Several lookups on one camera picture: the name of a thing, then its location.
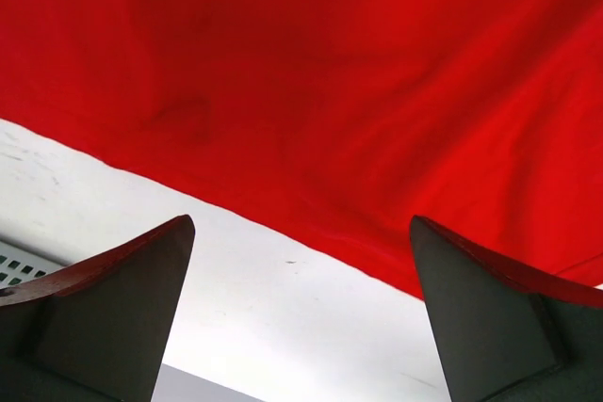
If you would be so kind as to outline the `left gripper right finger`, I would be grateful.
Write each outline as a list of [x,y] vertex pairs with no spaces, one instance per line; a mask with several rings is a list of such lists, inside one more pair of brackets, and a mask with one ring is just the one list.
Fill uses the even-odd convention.
[[410,239],[453,401],[599,401],[602,293],[426,217]]

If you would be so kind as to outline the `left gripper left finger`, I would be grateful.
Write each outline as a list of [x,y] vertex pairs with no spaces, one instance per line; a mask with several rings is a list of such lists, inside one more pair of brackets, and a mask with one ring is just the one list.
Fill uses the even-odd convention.
[[151,400],[194,237],[182,215],[3,289],[2,400]]

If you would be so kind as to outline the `red t shirt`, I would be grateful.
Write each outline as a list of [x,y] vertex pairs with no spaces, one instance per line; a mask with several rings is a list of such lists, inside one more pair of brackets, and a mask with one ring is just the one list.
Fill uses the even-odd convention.
[[1,116],[412,295],[415,215],[602,282],[602,0],[1,0]]

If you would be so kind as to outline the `white plastic basket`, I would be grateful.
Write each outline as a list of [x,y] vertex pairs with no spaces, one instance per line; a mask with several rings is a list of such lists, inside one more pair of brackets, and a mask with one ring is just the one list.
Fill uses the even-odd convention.
[[0,286],[2,289],[52,274],[63,265],[6,242],[0,244]]

